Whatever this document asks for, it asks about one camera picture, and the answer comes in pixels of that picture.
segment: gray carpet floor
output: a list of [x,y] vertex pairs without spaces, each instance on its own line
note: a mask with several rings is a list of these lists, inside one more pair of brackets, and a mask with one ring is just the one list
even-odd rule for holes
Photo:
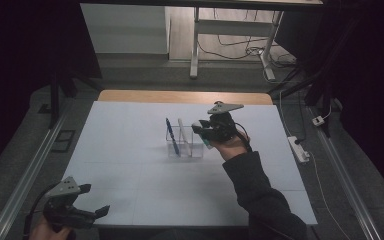
[[[203,62],[200,63],[197,80],[189,79],[187,63],[160,60],[138,63],[135,60],[123,61],[117,67],[116,65],[114,62],[107,65],[101,64],[103,79],[95,81],[105,89],[267,92],[275,86],[264,80],[261,64],[255,63]],[[282,79],[288,71],[290,69],[278,69],[275,73],[279,79]],[[36,196],[46,186],[62,178],[89,110],[99,94],[78,80],[76,80],[76,86],[79,93],[76,98],[67,100],[73,101],[73,107],[62,126],[61,135],[48,154],[6,239],[21,238],[24,216]],[[303,96],[305,92],[306,89],[302,90],[300,95]],[[49,88],[40,89],[32,95],[30,110],[0,157],[0,213],[48,131],[49,114],[39,113],[39,110],[44,104],[49,104],[49,98]],[[298,165],[319,222],[316,226],[308,227],[309,239],[347,239],[339,230],[331,214],[349,239],[367,239],[322,147],[317,130],[311,124],[307,107],[299,104],[299,100],[298,94],[294,94],[282,100],[281,108],[278,101],[275,101],[275,104],[279,111],[282,109],[285,125],[289,131],[298,137],[306,136],[306,140],[302,143],[303,147],[314,155],[314,159],[309,164]],[[330,116],[331,139],[336,144],[384,239],[384,180],[370,159],[342,129],[339,116],[339,108],[334,107]],[[64,141],[66,135],[72,137],[71,142]],[[317,163],[317,172],[324,196],[320,191],[314,161]],[[145,239],[141,238],[146,235],[144,232],[140,234],[138,230],[125,229],[119,232],[115,239]],[[77,231],[77,235],[78,239],[99,239],[97,229]]]

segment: blue pen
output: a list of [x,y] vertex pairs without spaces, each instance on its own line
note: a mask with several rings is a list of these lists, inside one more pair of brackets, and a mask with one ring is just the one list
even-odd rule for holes
[[171,124],[170,124],[170,121],[168,120],[168,118],[166,118],[166,124],[167,124],[168,132],[170,133],[171,140],[173,142],[174,151],[180,157],[179,147],[177,146],[176,140],[174,139],[173,129],[171,129]]

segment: white power strip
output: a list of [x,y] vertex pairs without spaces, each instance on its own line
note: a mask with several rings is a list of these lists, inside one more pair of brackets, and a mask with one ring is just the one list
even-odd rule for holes
[[306,163],[310,160],[310,154],[308,152],[304,151],[301,144],[296,144],[295,141],[297,140],[296,137],[288,137],[289,144],[291,145],[292,151],[295,154],[295,157],[298,159],[300,163]]

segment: wooden floor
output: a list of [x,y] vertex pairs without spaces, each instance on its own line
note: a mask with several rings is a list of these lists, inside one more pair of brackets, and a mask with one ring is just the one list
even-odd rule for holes
[[[169,7],[171,21],[170,31],[170,60],[187,60],[191,59],[193,29],[194,29],[194,8],[186,7]],[[236,10],[236,9],[213,9],[201,8],[199,11],[200,19],[220,19],[234,21],[249,22],[271,22],[272,11],[257,10]],[[265,40],[252,41],[262,39],[261,37],[251,37],[248,47],[264,47]],[[199,35],[198,41],[206,52],[214,52],[229,58],[238,58],[246,55],[245,49],[250,37],[246,36],[217,36],[217,35]],[[244,42],[236,45],[222,45],[237,42]],[[276,44],[271,50],[274,59],[278,56],[287,54],[287,52]],[[214,54],[203,52],[199,49],[199,60],[229,60]],[[293,56],[283,56],[282,60],[293,60]],[[260,61],[258,56],[247,56],[235,61]]]

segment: forearm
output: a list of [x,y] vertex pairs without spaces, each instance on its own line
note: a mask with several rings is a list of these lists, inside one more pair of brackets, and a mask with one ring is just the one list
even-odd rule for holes
[[291,213],[288,202],[271,188],[258,152],[240,154],[223,164],[233,181],[238,203],[250,215],[250,235],[267,237],[274,228],[293,239],[306,239],[306,226]]

